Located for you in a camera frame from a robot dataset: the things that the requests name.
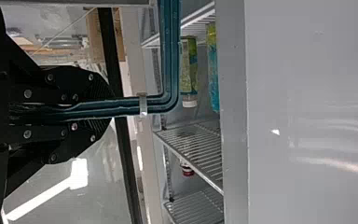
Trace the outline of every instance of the metal shelf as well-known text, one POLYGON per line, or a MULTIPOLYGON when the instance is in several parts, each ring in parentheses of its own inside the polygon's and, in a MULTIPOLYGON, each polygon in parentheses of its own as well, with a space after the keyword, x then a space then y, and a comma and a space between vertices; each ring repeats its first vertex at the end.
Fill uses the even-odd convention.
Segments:
POLYGON ((222 149, 219 121, 207 121, 156 132, 178 158, 223 195, 222 149))
POLYGON ((217 224, 224 223, 223 196, 214 189, 205 189, 173 203, 164 204, 174 224, 217 224))
MULTIPOLYGON (((199 44, 205 43, 205 25, 213 21, 215 21, 214 2, 182 19, 181 36, 193 35, 199 44)), ((159 48, 159 34, 152 35, 142 42, 142 48, 159 48)))

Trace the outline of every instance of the white panel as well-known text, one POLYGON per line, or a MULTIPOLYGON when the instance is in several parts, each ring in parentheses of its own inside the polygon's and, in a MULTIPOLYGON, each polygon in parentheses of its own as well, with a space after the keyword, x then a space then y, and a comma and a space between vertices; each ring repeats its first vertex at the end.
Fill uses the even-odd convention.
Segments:
POLYGON ((250 223, 358 223, 358 0, 244 2, 250 223))
POLYGON ((248 223, 248 147, 243 1, 216 1, 225 223, 248 223))

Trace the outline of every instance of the bottle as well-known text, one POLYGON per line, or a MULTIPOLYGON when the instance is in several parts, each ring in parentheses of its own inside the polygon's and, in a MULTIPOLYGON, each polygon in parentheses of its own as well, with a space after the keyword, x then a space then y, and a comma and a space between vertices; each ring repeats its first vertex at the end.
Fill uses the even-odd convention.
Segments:
POLYGON ((217 75, 216 26, 214 22, 206 25, 206 45, 208 51, 209 95, 211 97, 212 110, 219 113, 219 78, 217 75))
POLYGON ((198 60, 197 40, 193 36, 182 37, 182 67, 180 90, 183 107, 197 106, 198 94, 198 60))

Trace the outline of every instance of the metal frame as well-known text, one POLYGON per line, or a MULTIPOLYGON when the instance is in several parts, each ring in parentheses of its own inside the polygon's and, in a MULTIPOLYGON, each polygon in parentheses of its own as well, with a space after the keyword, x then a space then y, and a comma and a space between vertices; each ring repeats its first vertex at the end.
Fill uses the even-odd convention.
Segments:
MULTIPOLYGON (((126 46, 131 88, 133 93, 147 92, 145 74, 153 71, 146 70, 144 53, 140 43, 140 31, 137 8, 121 8, 120 16, 124 45, 126 46)), ((162 155, 155 149, 153 143, 153 132, 151 117, 135 117, 137 126, 137 142, 141 147, 143 171, 142 183, 145 193, 145 204, 148 210, 148 223, 163 224, 162 211, 162 188, 160 187, 161 174, 163 170, 162 155)))
POLYGON ((248 125, 244 1, 216 1, 226 223, 248 221, 248 125))
MULTIPOLYGON (((109 86, 116 97, 124 97, 123 82, 121 80, 120 65, 117 56, 117 42, 115 27, 113 24, 112 8, 98 8, 103 38, 103 54, 109 86)), ((126 118, 115 118, 117 132, 117 146, 120 153, 121 166, 124 175, 124 186, 127 193, 127 201, 130 210, 132 224, 141 224, 142 215, 136 183, 135 169, 132 160, 131 140, 128 122, 126 118)))

